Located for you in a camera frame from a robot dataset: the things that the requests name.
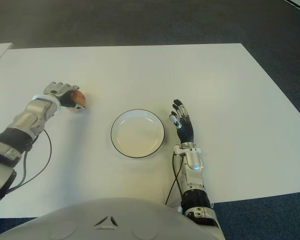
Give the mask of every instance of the dark floor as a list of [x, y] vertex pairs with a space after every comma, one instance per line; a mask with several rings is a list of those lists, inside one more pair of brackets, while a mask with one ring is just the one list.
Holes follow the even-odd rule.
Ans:
[[[5, 42], [14, 48], [242, 43], [300, 112], [300, 11], [283, 0], [0, 0]], [[228, 240], [300, 240], [300, 193], [215, 209]], [[0, 231], [14, 221], [0, 220]]]

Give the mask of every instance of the robotic hand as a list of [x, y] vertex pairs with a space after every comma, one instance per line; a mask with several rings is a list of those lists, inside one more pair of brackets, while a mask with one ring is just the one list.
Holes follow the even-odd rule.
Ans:
[[176, 127], [176, 133], [181, 143], [193, 143], [194, 142], [194, 129], [192, 127], [190, 117], [186, 107], [178, 99], [173, 101], [172, 107], [175, 109], [171, 112], [170, 120]]
[[194, 130], [190, 117], [183, 103], [176, 99], [173, 101], [170, 120], [176, 127], [180, 145], [174, 146], [174, 154], [181, 156], [181, 172], [177, 176], [181, 182], [182, 214], [193, 222], [210, 231], [215, 237], [222, 240], [224, 235], [220, 228], [215, 211], [211, 208], [207, 191], [202, 178], [203, 162], [200, 158], [202, 152], [194, 143]]
[[0, 134], [0, 200], [16, 178], [14, 167], [22, 154], [31, 150], [45, 123], [61, 106], [77, 111], [85, 109], [85, 96], [78, 89], [76, 85], [50, 83], [43, 94], [34, 96], [26, 109]]

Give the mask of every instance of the black cable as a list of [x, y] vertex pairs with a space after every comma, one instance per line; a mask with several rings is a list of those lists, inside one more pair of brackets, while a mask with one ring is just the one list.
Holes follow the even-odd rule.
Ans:
[[23, 185], [25, 185], [25, 184], [29, 183], [30, 181], [32, 181], [33, 179], [35, 179], [37, 176], [39, 176], [39, 175], [47, 168], [48, 164], [50, 163], [51, 155], [52, 155], [52, 144], [51, 144], [51, 139], [50, 139], [50, 136], [49, 136], [49, 134], [47, 133], [47, 131], [46, 131], [46, 130], [43, 130], [43, 131], [44, 131], [44, 133], [46, 134], [46, 136], [48, 137], [49, 145], [50, 145], [50, 154], [49, 154], [48, 161], [46, 162], [46, 164], [45, 164], [45, 166], [43, 167], [43, 169], [42, 169], [40, 172], [38, 172], [34, 177], [32, 177], [31, 179], [29, 179], [29, 180], [26, 181], [25, 183], [20, 182], [17, 186], [15, 186], [15, 187], [9, 189], [9, 191], [7, 192], [7, 194], [13, 192], [14, 190], [17, 190], [18, 188], [22, 187]]
[[179, 173], [180, 173], [180, 171], [181, 171], [181, 168], [182, 168], [182, 164], [183, 164], [183, 163], [184, 163], [184, 156], [182, 156], [180, 168], [179, 168], [179, 170], [178, 170], [178, 173], [176, 174], [176, 170], [175, 170], [175, 152], [173, 152], [173, 154], [172, 154], [172, 168], [173, 168], [173, 174], [174, 174], [174, 181], [173, 181], [172, 186], [171, 186], [171, 188], [170, 188], [168, 197], [166, 198], [165, 205], [167, 205], [167, 203], [168, 203], [170, 194], [171, 194], [172, 189], [173, 189], [173, 187], [174, 187], [174, 185], [175, 185], [176, 182], [177, 182], [177, 185], [178, 185], [178, 188], [179, 188], [179, 192], [180, 192], [180, 195], [181, 195], [181, 199], [183, 199], [181, 187], [180, 187], [180, 184], [179, 184], [179, 181], [178, 181], [178, 176], [179, 176]]
[[[31, 146], [38, 140], [38, 137], [39, 137], [39, 135], [35, 137], [35, 139], [31, 143]], [[28, 156], [28, 153], [29, 153], [29, 151], [25, 151], [25, 153], [23, 155], [23, 176], [22, 176], [22, 180], [16, 186], [10, 188], [7, 193], [10, 193], [10, 192], [14, 191], [21, 184], [24, 183], [24, 181], [26, 179], [26, 176], [27, 176], [27, 156]]]

